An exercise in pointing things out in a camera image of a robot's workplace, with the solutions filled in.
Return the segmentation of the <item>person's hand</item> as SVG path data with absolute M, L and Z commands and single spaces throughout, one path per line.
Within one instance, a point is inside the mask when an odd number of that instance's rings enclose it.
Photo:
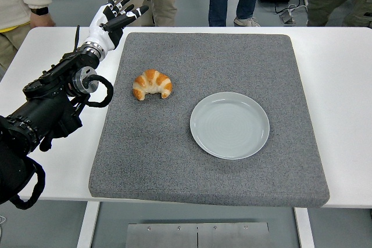
M 30 15 L 30 26 L 35 27 L 55 27 L 56 23 L 52 19 L 52 16 L 48 13 L 45 15 L 36 15 L 31 13 Z

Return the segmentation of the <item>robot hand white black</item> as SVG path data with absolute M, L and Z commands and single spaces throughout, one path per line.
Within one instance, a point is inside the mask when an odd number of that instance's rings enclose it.
M 135 8 L 130 0 L 108 0 L 102 5 L 89 26 L 89 36 L 83 43 L 83 49 L 97 51 L 104 58 L 109 51 L 116 49 L 123 28 L 135 22 L 145 14 L 149 6 Z

